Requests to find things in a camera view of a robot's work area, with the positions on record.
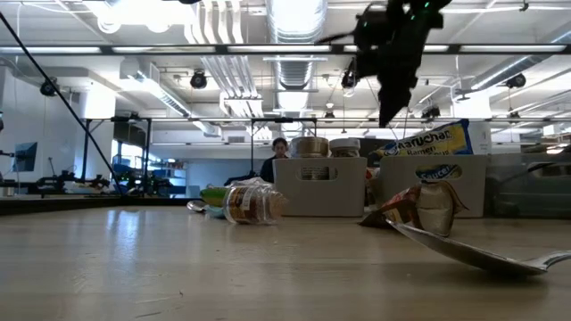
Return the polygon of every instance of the table surface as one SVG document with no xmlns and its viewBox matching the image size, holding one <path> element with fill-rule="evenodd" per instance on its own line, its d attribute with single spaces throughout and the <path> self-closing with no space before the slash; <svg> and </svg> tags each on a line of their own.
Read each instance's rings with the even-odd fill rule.
<svg viewBox="0 0 571 321">
<path fill-rule="evenodd" d="M 0 218 L 0 319 L 568 320 L 571 262 L 505 280 L 355 219 L 234 226 L 181 208 Z M 571 221 L 463 219 L 516 259 L 571 249 Z"/>
</svg>

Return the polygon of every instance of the bottle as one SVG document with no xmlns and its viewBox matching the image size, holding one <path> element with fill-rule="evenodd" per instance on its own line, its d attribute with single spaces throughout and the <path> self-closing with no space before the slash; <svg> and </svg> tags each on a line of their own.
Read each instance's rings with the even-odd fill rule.
<svg viewBox="0 0 571 321">
<path fill-rule="evenodd" d="M 223 209 L 232 223 L 273 225 L 286 205 L 287 199 L 272 185 L 237 185 L 226 192 Z"/>
</svg>

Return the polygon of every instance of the black cable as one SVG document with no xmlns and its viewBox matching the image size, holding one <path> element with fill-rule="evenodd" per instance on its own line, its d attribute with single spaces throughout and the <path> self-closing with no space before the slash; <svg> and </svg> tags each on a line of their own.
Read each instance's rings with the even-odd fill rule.
<svg viewBox="0 0 571 321">
<path fill-rule="evenodd" d="M 60 92 L 60 89 L 58 89 L 58 87 L 54 84 L 54 82 L 52 82 L 52 80 L 47 76 L 46 72 L 42 69 L 42 67 L 40 67 L 40 65 L 36 62 L 34 57 L 29 53 L 28 48 L 26 48 L 26 46 L 21 42 L 20 38 L 18 37 L 18 35 L 16 34 L 14 29 L 10 25 L 10 23 L 8 22 L 6 17 L 4 17 L 4 14 L 2 12 L 0 12 L 0 20 L 2 20 L 2 22 L 4 23 L 4 25 L 6 26 L 8 31 L 10 31 L 10 34 L 12 34 L 12 37 L 16 40 L 16 42 L 18 43 L 18 46 L 21 48 L 21 50 L 26 54 L 26 56 L 29 58 L 29 60 L 34 64 L 36 69 L 42 74 L 42 77 L 44 77 L 46 82 L 55 90 L 55 93 L 60 97 L 60 99 L 62 99 L 63 104 L 65 105 L 65 107 L 67 107 L 68 111 L 70 111 L 71 116 L 73 116 L 73 118 L 78 122 L 79 126 L 89 136 L 89 139 L 91 139 L 91 142 L 93 142 L 93 145 L 96 148 L 97 152 L 99 153 L 99 156 L 101 156 L 101 158 L 103 159 L 105 166 L 107 166 L 107 168 L 111 171 L 111 176 L 113 178 L 113 181 L 115 181 L 115 184 L 117 185 L 117 191 L 119 192 L 119 194 L 121 196 L 123 196 L 123 192 L 120 189 L 119 180 L 115 176 L 115 173 L 113 172 L 113 168 L 109 164 L 109 161 L 107 161 L 105 159 L 105 155 L 101 151 L 99 144 L 97 144 L 97 142 L 95 141 L 93 136 L 91 136 L 91 133 L 89 132 L 89 130 L 87 130 L 86 126 L 83 125 L 83 123 L 81 122 L 81 119 L 79 119 L 79 117 L 78 117 L 78 114 L 76 114 L 75 111 L 73 111 L 73 109 L 70 106 L 70 103 L 63 97 L 62 92 Z"/>
</svg>

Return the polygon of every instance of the metal spoon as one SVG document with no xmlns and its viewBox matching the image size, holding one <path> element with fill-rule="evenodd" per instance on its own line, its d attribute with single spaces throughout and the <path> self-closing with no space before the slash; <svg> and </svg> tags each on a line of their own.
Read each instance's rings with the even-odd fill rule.
<svg viewBox="0 0 571 321">
<path fill-rule="evenodd" d="M 204 213 L 204 211 L 206 210 L 204 208 L 205 204 L 204 202 L 200 202 L 200 201 L 190 201 L 186 207 L 189 210 L 193 210 L 196 213 Z"/>
<path fill-rule="evenodd" d="M 437 251 L 451 259 L 469 264 L 494 273 L 510 276 L 538 276 L 547 272 L 555 263 L 571 259 L 571 251 L 557 251 L 536 259 L 516 260 L 478 249 L 474 246 L 454 241 L 439 235 L 407 226 L 401 223 L 387 222 L 397 231 L 427 248 Z"/>
</svg>

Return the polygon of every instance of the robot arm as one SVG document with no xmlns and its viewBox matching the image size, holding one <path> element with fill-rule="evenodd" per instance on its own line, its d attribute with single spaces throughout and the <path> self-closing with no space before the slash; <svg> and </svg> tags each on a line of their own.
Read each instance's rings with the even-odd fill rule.
<svg viewBox="0 0 571 321">
<path fill-rule="evenodd" d="M 443 27 L 439 10 L 451 0 L 389 0 L 386 10 L 373 10 L 371 3 L 357 15 L 352 32 L 324 38 L 329 43 L 353 36 L 359 48 L 350 63 L 343 87 L 353 87 L 361 78 L 377 75 L 381 84 L 379 127 L 384 128 L 402 107 L 409 104 L 411 88 L 417 84 L 416 72 L 431 29 Z M 408 11 L 403 6 L 409 4 Z"/>
</svg>

